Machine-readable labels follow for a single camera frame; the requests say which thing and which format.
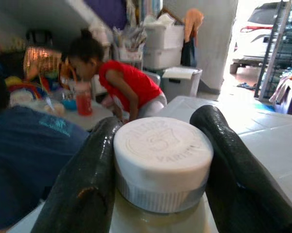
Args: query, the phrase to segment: jar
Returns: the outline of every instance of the jar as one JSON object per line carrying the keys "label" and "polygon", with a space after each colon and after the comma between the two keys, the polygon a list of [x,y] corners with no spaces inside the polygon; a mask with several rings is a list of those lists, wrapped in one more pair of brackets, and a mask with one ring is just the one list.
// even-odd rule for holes
{"label": "jar", "polygon": [[117,194],[112,233],[203,233],[213,149],[185,122],[149,117],[114,138]]}
{"label": "jar", "polygon": [[75,85],[78,113],[82,116],[92,114],[91,83],[77,82]]}

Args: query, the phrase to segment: blue shirt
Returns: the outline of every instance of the blue shirt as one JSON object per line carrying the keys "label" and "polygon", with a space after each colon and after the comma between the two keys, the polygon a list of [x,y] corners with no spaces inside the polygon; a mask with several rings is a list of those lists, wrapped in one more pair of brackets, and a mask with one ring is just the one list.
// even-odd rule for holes
{"label": "blue shirt", "polygon": [[0,229],[37,206],[87,136],[76,125],[29,108],[0,113]]}

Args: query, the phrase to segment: white jar lid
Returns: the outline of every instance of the white jar lid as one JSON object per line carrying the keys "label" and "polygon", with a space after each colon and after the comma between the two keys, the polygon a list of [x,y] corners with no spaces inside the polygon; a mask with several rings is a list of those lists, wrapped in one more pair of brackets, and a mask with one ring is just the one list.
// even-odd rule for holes
{"label": "white jar lid", "polygon": [[204,193],[213,148],[188,123],[166,117],[132,121],[116,133],[114,149],[117,188],[144,210],[180,212]]}

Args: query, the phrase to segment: hair bun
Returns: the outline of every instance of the hair bun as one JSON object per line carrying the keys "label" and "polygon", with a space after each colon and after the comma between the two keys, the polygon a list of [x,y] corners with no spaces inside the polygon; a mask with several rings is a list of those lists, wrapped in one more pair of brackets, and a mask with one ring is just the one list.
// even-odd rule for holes
{"label": "hair bun", "polygon": [[81,30],[81,38],[84,39],[92,39],[92,33],[88,29],[82,29]]}

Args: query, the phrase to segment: white pants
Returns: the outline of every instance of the white pants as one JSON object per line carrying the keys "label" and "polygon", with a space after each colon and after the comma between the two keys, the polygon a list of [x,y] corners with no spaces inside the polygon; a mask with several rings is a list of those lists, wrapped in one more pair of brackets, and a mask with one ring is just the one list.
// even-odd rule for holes
{"label": "white pants", "polygon": [[151,101],[144,104],[138,111],[138,117],[153,117],[156,113],[158,113],[162,108],[167,105],[167,100],[165,95],[162,93],[159,96],[155,97]]}

